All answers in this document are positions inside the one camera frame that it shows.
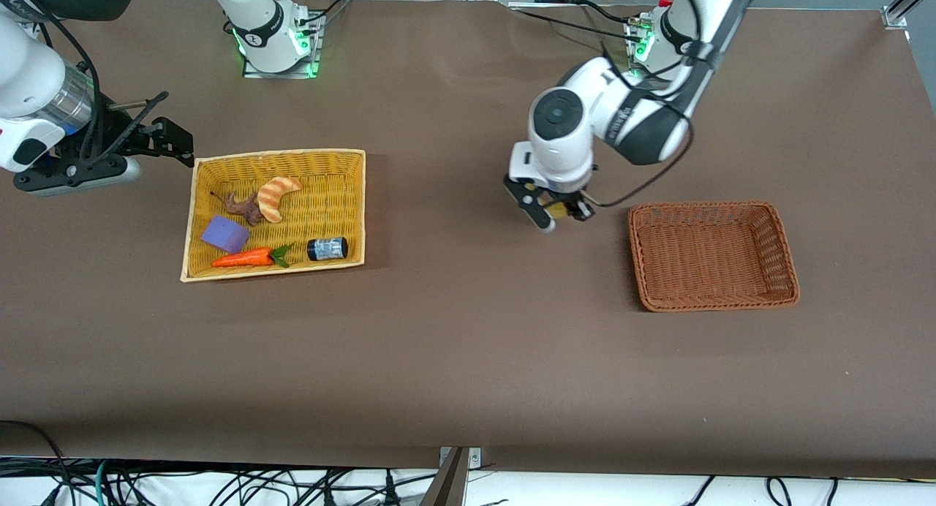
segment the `white floor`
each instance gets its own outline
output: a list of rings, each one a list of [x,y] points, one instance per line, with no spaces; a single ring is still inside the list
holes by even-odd
[[[432,470],[394,470],[397,481],[427,475]],[[300,483],[313,483],[324,472],[293,472]],[[338,486],[384,486],[384,470],[360,469],[338,481]],[[491,506],[505,500],[505,506],[685,506],[698,492],[705,477],[654,475],[599,475],[528,472],[485,472],[478,470],[469,476],[465,506]],[[207,506],[218,490],[230,482],[231,475],[205,473],[188,477],[151,477],[140,480],[138,487],[154,506]],[[792,506],[825,506],[831,483],[829,480],[784,479]],[[401,486],[398,494],[404,506],[418,503],[429,487],[430,480]],[[0,479],[0,504],[3,506],[36,506],[49,495],[56,484],[50,478]],[[279,486],[295,500],[295,489]],[[338,506],[349,506],[371,492],[335,492]],[[782,492],[776,486],[778,497]],[[97,506],[94,500],[80,496],[80,506]],[[278,492],[257,494],[253,506],[283,506],[287,497]],[[237,503],[233,497],[228,505]],[[56,504],[66,506],[70,498],[60,492]],[[322,504],[319,499],[315,504]],[[368,500],[362,506],[383,504],[383,496]],[[765,479],[755,477],[719,477],[706,490],[699,506],[771,506],[766,495]],[[878,482],[878,480],[841,480],[833,506],[933,506],[936,485],[929,483]]]

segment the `orange carrot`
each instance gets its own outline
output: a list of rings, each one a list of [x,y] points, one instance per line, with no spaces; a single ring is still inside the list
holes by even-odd
[[[272,249],[269,246],[261,246],[259,249],[247,250],[238,254],[220,257],[213,262],[211,266],[264,266],[278,264],[281,267],[288,268],[290,264],[283,259],[291,245],[280,246],[278,249]]]

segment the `yellow wicker basket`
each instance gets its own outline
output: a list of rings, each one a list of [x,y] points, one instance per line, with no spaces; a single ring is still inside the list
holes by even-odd
[[[196,159],[192,173],[192,199],[181,264],[183,282],[267,276],[271,273],[308,272],[347,268],[364,263],[364,152],[347,149],[264,151]],[[292,245],[285,259],[290,268],[277,265],[214,268],[211,262],[224,255],[201,240],[213,216],[225,216],[246,226],[242,216],[224,212],[218,197],[235,192],[244,200],[272,177],[295,177],[302,189],[287,193],[280,202],[283,222],[261,222],[250,228],[244,249]],[[344,237],[347,258],[314,262],[306,255],[310,239]]]

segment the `green led light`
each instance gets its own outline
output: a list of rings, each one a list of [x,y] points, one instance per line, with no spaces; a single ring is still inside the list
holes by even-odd
[[[641,44],[638,45],[635,51],[635,58],[638,59],[638,62],[646,62],[646,59],[649,57],[649,49],[653,46],[655,41],[655,36],[653,33],[647,32],[644,39],[641,40]]]
[[[241,43],[241,37],[237,36],[237,33],[234,33],[234,40],[237,40],[237,50],[241,53],[241,56],[247,56],[247,53],[244,52],[244,44]]]
[[[292,40],[293,46],[295,47],[295,52],[298,54],[304,54],[305,50],[308,49],[308,47],[304,45],[307,42],[302,42],[302,44],[300,44],[298,40],[295,39],[296,36],[297,36],[296,33],[290,33],[290,39]]]

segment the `jar with blue label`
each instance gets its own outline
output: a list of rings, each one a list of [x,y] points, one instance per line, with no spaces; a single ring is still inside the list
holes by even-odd
[[[348,240],[344,237],[332,239],[311,239],[306,247],[309,259],[314,262],[322,260],[342,260],[348,256]]]

